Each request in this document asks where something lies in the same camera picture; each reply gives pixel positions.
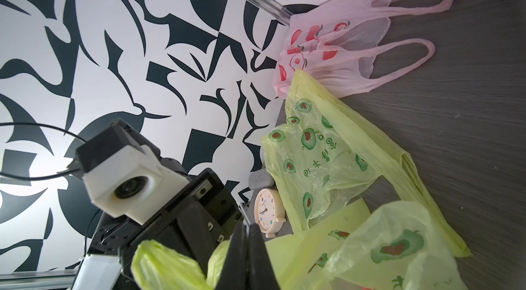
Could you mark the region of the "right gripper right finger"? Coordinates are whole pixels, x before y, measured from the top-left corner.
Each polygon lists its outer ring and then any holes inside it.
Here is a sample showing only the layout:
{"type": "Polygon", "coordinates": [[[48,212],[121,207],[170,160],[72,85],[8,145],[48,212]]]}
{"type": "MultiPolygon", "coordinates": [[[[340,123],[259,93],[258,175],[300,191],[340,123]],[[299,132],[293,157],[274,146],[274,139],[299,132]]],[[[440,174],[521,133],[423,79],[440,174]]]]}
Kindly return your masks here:
{"type": "Polygon", "coordinates": [[[279,289],[260,228],[251,224],[247,238],[247,289],[279,289]]]}

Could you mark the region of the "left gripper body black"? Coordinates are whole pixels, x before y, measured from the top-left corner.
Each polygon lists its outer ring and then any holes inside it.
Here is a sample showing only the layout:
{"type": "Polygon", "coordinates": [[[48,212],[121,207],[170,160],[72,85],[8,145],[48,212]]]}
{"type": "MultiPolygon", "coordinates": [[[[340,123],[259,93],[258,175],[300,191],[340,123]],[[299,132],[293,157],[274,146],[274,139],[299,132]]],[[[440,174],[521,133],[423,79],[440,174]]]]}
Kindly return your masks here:
{"type": "Polygon", "coordinates": [[[231,237],[241,218],[231,191],[207,168],[144,225],[125,215],[104,213],[88,253],[117,257],[123,275],[129,278],[138,246],[152,240],[193,259],[206,273],[213,252],[231,237]]]}

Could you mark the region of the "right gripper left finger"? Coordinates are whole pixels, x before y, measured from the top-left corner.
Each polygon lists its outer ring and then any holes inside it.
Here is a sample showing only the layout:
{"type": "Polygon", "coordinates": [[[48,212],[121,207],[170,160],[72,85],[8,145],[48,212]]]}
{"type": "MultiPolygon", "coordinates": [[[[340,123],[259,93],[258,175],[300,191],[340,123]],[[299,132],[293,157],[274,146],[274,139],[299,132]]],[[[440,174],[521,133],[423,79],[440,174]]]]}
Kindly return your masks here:
{"type": "Polygon", "coordinates": [[[216,290],[245,289],[247,283],[247,227],[237,224],[216,290]]]}

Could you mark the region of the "green avocado plastic bag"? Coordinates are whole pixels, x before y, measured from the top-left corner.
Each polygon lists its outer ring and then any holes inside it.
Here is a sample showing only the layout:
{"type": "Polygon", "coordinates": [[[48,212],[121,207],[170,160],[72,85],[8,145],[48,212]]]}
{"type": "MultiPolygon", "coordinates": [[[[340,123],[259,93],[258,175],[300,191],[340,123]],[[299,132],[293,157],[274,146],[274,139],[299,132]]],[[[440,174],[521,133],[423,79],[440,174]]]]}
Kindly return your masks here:
{"type": "MultiPolygon", "coordinates": [[[[144,241],[131,273],[141,289],[215,289],[231,240],[203,273],[197,262],[144,241]]],[[[302,234],[265,246],[279,289],[464,289],[456,260],[419,203],[396,201],[374,212],[364,200],[302,234]]]]}

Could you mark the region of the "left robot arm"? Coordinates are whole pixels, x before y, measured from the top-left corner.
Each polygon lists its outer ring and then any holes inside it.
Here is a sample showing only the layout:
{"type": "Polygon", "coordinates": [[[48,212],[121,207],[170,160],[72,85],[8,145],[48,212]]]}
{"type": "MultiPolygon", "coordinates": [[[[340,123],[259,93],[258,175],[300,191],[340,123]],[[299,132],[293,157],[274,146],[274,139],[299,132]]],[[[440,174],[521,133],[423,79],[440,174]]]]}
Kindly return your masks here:
{"type": "Polygon", "coordinates": [[[87,256],[73,282],[74,289],[137,289],[131,264],[138,246],[154,240],[197,262],[207,273],[208,261],[228,240],[242,213],[231,191],[207,168],[143,225],[127,216],[104,213],[87,256]]]}

